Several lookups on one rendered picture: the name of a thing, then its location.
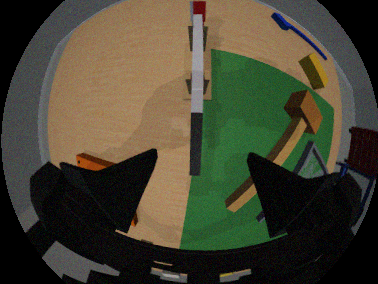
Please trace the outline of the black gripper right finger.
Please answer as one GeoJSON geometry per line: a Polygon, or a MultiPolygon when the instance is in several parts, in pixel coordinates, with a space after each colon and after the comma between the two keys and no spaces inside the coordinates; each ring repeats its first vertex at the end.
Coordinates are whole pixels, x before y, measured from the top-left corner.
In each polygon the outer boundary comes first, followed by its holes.
{"type": "Polygon", "coordinates": [[[270,238],[285,234],[286,226],[307,209],[318,191],[334,186],[339,178],[339,173],[302,178],[256,153],[249,153],[246,163],[261,201],[270,238]]]}

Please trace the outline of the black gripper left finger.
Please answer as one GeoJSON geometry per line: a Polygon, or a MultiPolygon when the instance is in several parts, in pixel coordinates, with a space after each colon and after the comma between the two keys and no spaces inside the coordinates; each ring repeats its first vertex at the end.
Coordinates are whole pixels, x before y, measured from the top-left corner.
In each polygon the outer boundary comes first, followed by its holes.
{"type": "Polygon", "coordinates": [[[112,219],[117,226],[116,230],[128,234],[130,223],[156,163],[157,150],[149,149],[145,153],[97,171],[72,166],[67,162],[60,162],[60,169],[64,171],[71,185],[91,195],[106,217],[112,219]]]}

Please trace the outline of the wooden mallet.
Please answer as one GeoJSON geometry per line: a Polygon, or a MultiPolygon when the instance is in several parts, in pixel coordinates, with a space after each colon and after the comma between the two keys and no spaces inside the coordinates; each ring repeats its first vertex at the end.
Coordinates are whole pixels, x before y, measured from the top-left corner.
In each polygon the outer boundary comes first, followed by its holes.
{"type": "MultiPolygon", "coordinates": [[[[317,135],[315,133],[317,133],[323,119],[317,103],[314,102],[313,95],[309,93],[309,89],[298,90],[295,93],[293,91],[283,109],[293,121],[289,123],[285,133],[282,134],[280,141],[276,143],[269,155],[266,155],[266,159],[277,163],[278,166],[281,166],[289,157],[302,133],[317,135]]],[[[246,179],[228,199],[225,199],[226,209],[236,213],[236,210],[240,210],[242,205],[248,203],[249,199],[257,194],[252,179],[252,177],[246,179]]]]}

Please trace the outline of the green putting mat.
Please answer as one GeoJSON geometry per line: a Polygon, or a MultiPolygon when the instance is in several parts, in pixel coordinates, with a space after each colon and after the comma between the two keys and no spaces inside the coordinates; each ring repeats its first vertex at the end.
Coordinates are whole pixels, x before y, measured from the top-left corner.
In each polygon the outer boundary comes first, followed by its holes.
{"type": "Polygon", "coordinates": [[[302,133],[283,169],[293,171],[314,141],[323,161],[329,161],[334,131],[334,107],[297,78],[241,54],[212,51],[212,95],[202,105],[200,175],[192,175],[180,250],[229,250],[254,246],[270,238],[258,193],[232,213],[225,199],[250,177],[249,153],[266,158],[293,121],[283,106],[291,93],[309,89],[323,117],[317,135],[302,133]]]}

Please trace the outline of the blue putter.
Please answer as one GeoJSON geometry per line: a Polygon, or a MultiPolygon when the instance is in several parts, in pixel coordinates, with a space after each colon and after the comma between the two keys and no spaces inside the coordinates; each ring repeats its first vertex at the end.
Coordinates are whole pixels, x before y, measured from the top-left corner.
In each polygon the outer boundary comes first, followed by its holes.
{"type": "Polygon", "coordinates": [[[318,51],[319,54],[322,55],[323,59],[327,59],[326,55],[323,54],[323,51],[321,51],[321,49],[318,49],[317,45],[314,45],[314,42],[311,42],[310,41],[310,38],[307,38],[305,36],[305,34],[302,34],[301,30],[298,30],[297,28],[294,28],[293,25],[290,25],[289,22],[286,22],[286,20],[283,20],[283,17],[281,16],[281,14],[278,14],[278,13],[273,13],[272,14],[272,18],[274,21],[277,22],[277,25],[280,25],[281,26],[281,30],[293,30],[294,33],[297,33],[298,36],[301,36],[301,38],[303,38],[303,40],[307,41],[307,44],[310,44],[310,46],[313,46],[315,50],[318,51]]]}

